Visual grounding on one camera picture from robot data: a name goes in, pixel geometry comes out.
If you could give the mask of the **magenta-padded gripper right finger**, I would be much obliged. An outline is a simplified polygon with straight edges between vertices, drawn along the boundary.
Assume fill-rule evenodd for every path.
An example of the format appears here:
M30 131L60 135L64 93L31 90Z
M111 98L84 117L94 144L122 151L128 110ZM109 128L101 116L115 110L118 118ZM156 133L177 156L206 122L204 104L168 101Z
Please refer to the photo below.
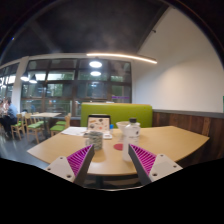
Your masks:
M133 144L129 145L128 153L142 185L147 185L182 169L165 154L155 155Z

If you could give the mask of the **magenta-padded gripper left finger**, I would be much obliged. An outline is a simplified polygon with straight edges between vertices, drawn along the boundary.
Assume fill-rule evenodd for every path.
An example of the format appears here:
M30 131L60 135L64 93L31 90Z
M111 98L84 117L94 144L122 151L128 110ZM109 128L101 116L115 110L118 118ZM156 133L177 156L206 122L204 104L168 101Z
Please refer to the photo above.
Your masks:
M82 186L94 153L94 146L88 145L68 157L59 156L46 171Z

